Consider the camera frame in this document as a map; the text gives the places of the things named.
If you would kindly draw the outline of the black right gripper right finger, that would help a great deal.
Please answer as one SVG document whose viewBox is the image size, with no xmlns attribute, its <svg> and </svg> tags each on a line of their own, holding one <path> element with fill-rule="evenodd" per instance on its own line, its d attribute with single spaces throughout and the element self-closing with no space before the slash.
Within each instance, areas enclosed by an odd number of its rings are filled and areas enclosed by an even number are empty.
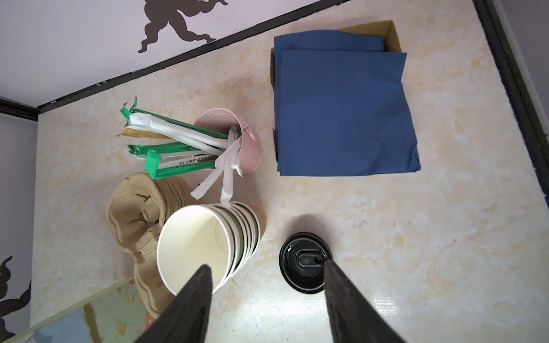
<svg viewBox="0 0 549 343">
<path fill-rule="evenodd" d="M 334 342 L 402 342 L 333 260 L 324 263 L 327 312 Z"/>
</svg>

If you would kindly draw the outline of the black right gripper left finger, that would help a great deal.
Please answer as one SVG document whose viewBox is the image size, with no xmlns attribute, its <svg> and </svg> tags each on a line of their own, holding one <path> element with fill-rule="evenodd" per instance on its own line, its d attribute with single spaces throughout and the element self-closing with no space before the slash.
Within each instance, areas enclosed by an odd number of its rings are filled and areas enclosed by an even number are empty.
<svg viewBox="0 0 549 343">
<path fill-rule="evenodd" d="M 212 304 L 212 270 L 203 264 L 138 342 L 204 342 Z"/>
</svg>

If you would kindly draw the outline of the white paper takeout bag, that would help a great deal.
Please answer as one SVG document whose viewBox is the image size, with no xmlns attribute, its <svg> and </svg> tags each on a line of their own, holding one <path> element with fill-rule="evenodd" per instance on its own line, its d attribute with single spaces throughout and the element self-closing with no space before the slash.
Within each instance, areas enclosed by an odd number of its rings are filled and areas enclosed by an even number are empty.
<svg viewBox="0 0 549 343">
<path fill-rule="evenodd" d="M 30 327 L 8 342 L 134 342 L 153 323 L 130 278 Z"/>
</svg>

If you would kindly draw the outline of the black cup lid stack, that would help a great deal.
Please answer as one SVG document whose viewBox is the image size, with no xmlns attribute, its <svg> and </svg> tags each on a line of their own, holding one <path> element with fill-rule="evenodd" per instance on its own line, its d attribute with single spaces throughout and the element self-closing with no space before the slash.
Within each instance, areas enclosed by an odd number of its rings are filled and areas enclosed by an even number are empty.
<svg viewBox="0 0 549 343">
<path fill-rule="evenodd" d="M 279 254 L 280 271 L 286 283 L 303 294 L 324 290 L 324 264 L 333 255 L 316 234 L 299 232 L 290 236 Z"/>
</svg>

